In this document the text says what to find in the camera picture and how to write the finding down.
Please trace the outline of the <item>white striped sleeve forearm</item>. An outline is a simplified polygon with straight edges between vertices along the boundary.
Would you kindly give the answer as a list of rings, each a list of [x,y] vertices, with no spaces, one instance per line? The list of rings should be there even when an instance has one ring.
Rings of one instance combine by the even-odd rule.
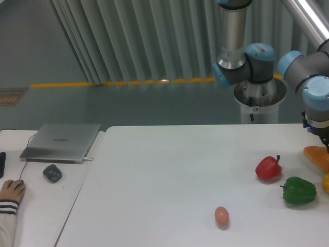
[[[14,244],[18,207],[16,201],[1,200],[1,246]]]

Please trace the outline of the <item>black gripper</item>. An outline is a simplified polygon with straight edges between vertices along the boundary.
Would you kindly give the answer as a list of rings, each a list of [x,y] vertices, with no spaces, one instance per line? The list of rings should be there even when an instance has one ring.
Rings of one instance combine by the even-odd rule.
[[[302,125],[307,132],[316,135],[320,138],[321,142],[328,149],[328,120],[326,121],[315,121],[309,118],[305,111],[302,114]]]

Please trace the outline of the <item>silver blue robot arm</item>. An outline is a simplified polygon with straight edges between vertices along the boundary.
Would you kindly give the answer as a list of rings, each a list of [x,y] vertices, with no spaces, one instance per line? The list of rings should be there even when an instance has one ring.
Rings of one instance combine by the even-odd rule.
[[[222,51],[213,63],[213,74],[222,86],[243,81],[267,83],[273,78],[271,46],[254,43],[242,51],[246,10],[251,1],[218,1],[222,8]],[[305,105],[303,127],[328,146],[328,19],[315,1],[283,1],[317,51],[304,56],[286,53],[277,69]]]

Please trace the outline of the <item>person's bare hand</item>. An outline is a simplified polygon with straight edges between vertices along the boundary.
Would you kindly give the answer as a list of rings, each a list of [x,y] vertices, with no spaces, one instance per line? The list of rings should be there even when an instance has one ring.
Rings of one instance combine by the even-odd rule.
[[[25,194],[26,186],[19,185],[20,180],[7,180],[1,187],[0,198],[4,201],[13,201],[19,204]]]

